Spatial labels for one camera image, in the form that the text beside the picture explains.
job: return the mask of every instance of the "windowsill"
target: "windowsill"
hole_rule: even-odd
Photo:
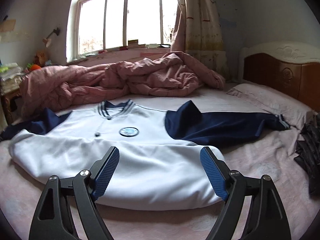
[[[156,49],[128,49],[128,50],[117,50],[109,51],[104,54],[98,54],[94,56],[88,56],[86,58],[81,58],[79,60],[74,60],[67,63],[69,65],[83,65],[83,66],[93,66],[98,64],[108,64],[118,61],[139,61],[145,57],[157,57],[159,58],[170,51],[170,48],[156,48]]]

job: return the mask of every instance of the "white wall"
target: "white wall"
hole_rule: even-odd
[[[75,22],[77,18],[77,10],[78,10],[78,1],[79,0],[71,0],[68,24],[67,24],[67,43],[66,43],[66,58],[67,62],[71,62],[74,60],[75,53]]]
[[[238,73],[238,56],[243,47],[241,10],[239,0],[215,0],[220,15],[224,49],[232,77]]]
[[[244,45],[300,41],[320,48],[320,25],[304,0],[240,0]]]
[[[59,27],[60,35],[52,35],[52,43],[48,48],[50,59],[54,64],[66,64],[67,25],[71,0],[49,0],[46,9],[43,35],[47,36]]]
[[[16,0],[12,5],[8,19],[16,19],[16,25],[13,32],[5,34],[13,42],[0,43],[3,64],[17,62],[25,67],[33,62],[36,51],[44,48],[41,30],[47,3],[48,0]]]

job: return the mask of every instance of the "striped collar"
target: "striped collar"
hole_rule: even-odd
[[[109,101],[102,101],[100,104],[98,104],[97,108],[98,108],[98,113],[101,116],[104,116],[104,117],[115,117],[115,116],[128,114],[132,110],[132,108],[134,106],[135,106],[135,103],[132,100],[129,99],[127,102],[120,103],[118,105],[113,105]],[[117,114],[114,114],[114,115],[109,115],[108,114],[108,108],[117,108],[117,107],[121,107],[122,110],[119,111]]]

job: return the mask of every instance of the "pink comforter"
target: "pink comforter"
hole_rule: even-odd
[[[49,66],[33,71],[20,84],[21,114],[28,117],[45,107],[59,111],[130,93],[183,97],[203,84],[223,89],[225,80],[182,51],[169,52],[154,61],[145,58],[92,67]]]

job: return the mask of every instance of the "carved headboard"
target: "carved headboard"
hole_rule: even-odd
[[[242,48],[238,79],[272,87],[320,111],[320,49],[309,44],[277,41]]]

